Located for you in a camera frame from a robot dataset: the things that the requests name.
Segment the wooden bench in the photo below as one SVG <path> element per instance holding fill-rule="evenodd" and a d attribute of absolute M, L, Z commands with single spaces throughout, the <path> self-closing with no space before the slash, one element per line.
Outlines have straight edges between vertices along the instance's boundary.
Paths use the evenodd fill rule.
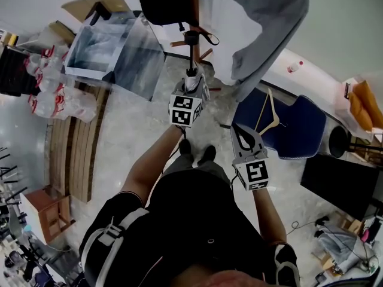
<path fill-rule="evenodd" d="M 68 117 L 53 123 L 50 146 L 50 182 L 61 194 L 87 203 L 92 197 L 93 166 L 109 91 L 80 84 L 97 99 L 96 117 L 89 123 Z"/>

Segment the wooden hanger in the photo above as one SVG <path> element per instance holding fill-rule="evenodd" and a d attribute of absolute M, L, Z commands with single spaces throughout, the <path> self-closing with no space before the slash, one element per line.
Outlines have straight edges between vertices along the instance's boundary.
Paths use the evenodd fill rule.
<path fill-rule="evenodd" d="M 275 112 L 275 108 L 274 108 L 274 101 L 273 101 L 273 94 L 271 92 L 271 89 L 269 89 L 269 93 L 266 95 L 266 99 L 265 99 L 265 102 L 262 106 L 262 110 L 261 110 L 261 113 L 259 115 L 259 118 L 258 118 L 258 121 L 257 121 L 257 125 L 256 125 L 256 128 L 254 129 L 255 131 L 257 130 L 257 126 L 258 126 L 258 123 L 259 121 L 261 120 L 261 116 L 263 114 L 263 110 L 266 106 L 266 102 L 268 101 L 268 97 L 270 96 L 270 104 L 271 104 L 271 110 L 272 110 L 272 113 L 273 113 L 273 122 L 271 122 L 267 127 L 265 127 L 260 133 L 259 135 L 262 136 L 262 134 L 264 134 L 267 130 L 271 129 L 272 127 L 276 127 L 278 124 L 279 124 L 279 117 L 278 115 L 276 114 Z"/>

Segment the black bag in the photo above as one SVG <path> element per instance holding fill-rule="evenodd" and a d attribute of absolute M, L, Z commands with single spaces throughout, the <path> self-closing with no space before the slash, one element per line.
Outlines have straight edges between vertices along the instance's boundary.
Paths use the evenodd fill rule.
<path fill-rule="evenodd" d="M 171 25 L 186 22 L 198 27 L 193 0 L 139 0 L 147 20 L 154 25 Z"/>

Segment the person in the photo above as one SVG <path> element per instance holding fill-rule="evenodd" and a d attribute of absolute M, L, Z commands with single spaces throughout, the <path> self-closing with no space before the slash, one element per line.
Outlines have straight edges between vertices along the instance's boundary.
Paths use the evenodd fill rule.
<path fill-rule="evenodd" d="M 87 230 L 80 255 L 88 284 L 299 286 L 296 256 L 267 189 L 248 193 L 259 234 L 237 207 L 213 146 L 193 168 L 190 142 L 182 140 L 162 174 L 182 133 L 172 125 L 162 134 Z"/>

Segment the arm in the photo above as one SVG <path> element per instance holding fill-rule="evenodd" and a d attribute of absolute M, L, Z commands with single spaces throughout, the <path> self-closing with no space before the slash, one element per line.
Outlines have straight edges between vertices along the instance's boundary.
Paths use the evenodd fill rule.
<path fill-rule="evenodd" d="M 283 226 L 267 189 L 253 191 L 256 202 L 259 229 L 262 238 L 270 245 L 287 242 L 286 230 Z"/>
<path fill-rule="evenodd" d="M 161 175 L 181 136 L 181 129 L 170 126 L 154 145 L 135 162 L 121 191 L 134 192 L 145 205 L 151 189 Z"/>

